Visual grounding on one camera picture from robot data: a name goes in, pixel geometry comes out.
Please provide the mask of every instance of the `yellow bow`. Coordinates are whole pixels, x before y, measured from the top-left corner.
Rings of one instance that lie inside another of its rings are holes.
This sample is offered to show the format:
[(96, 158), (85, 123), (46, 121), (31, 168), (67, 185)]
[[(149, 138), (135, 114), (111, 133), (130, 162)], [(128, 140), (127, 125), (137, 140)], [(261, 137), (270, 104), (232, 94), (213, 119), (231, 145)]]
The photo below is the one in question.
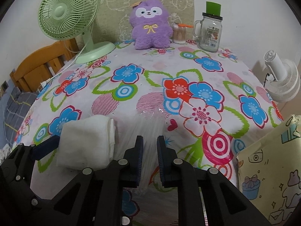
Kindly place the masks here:
[(153, 28), (158, 28), (158, 25), (156, 25), (156, 24), (153, 24), (153, 25), (145, 25), (143, 28), (144, 28), (144, 29), (148, 29), (147, 34), (149, 34), (151, 31), (152, 31), (153, 33), (156, 33), (156, 32), (153, 30)]

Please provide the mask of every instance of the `black jar lid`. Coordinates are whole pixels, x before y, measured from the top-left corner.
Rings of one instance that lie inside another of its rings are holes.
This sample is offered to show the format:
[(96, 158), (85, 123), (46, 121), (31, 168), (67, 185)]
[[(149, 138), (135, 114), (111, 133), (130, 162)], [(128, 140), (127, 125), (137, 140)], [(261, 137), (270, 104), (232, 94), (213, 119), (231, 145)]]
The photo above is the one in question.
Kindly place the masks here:
[(210, 18), (213, 18), (213, 19), (223, 20), (223, 17), (213, 15), (213, 14), (210, 14), (210, 13), (203, 13), (203, 16), (210, 17)]

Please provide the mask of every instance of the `fan stand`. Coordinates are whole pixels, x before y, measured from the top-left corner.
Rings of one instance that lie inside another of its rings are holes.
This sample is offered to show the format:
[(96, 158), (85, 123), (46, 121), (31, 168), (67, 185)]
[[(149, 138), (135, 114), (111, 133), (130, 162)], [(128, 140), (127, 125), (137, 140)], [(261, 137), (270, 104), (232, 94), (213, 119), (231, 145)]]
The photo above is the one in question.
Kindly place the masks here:
[(87, 28), (82, 33), (82, 38), (84, 39), (84, 43), (86, 45), (83, 52), (78, 56), (76, 60), (76, 64), (84, 64), (94, 60), (97, 60), (115, 49), (115, 45), (109, 41), (103, 41), (94, 44), (91, 36), (91, 31)]

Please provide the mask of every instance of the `wooden headboard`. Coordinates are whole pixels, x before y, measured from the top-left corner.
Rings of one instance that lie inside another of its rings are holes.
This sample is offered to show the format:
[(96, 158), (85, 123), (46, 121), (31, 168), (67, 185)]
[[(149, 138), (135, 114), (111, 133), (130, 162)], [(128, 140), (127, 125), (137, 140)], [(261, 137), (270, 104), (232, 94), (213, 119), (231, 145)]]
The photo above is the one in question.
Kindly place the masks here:
[(52, 77), (50, 67), (56, 74), (64, 66), (61, 56), (64, 56), (67, 61), (75, 56), (75, 53), (68, 51), (66, 47), (71, 51), (78, 51), (75, 39), (70, 39), (57, 41), (29, 55), (15, 72), (10, 73), (15, 86), (24, 92), (36, 92), (41, 82)]

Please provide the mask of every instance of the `orange lid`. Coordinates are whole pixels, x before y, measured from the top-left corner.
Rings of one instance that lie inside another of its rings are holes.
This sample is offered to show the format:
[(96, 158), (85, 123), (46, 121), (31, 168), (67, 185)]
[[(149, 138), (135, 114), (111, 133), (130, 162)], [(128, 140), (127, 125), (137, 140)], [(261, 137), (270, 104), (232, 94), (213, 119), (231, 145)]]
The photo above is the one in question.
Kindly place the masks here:
[(186, 25), (186, 24), (178, 24), (180, 27), (188, 27), (188, 28), (193, 28), (193, 25)]

